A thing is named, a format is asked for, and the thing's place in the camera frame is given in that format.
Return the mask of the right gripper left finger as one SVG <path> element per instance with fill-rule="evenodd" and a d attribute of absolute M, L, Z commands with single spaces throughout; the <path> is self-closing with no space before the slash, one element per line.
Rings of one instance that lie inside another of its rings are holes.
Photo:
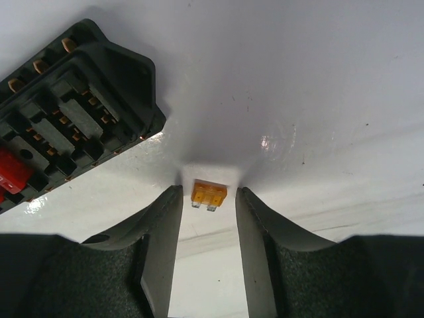
<path fill-rule="evenodd" d="M 76 242 L 1 235 L 2 317 L 167 317 L 184 192 Z"/>

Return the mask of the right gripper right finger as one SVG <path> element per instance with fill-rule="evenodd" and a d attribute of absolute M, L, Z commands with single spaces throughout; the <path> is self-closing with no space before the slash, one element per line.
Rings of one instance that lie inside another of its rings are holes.
<path fill-rule="evenodd" d="M 251 317 L 422 317 L 423 238 L 320 237 L 237 190 Z"/>

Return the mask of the orange blade fuse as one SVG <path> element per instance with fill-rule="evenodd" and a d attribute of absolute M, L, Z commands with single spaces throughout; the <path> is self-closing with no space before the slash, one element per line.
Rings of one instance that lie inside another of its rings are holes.
<path fill-rule="evenodd" d="M 204 205 L 209 212 L 215 212 L 222 206 L 227 194 L 226 185 L 195 179 L 191 191 L 191 206 L 199 209 Z"/>

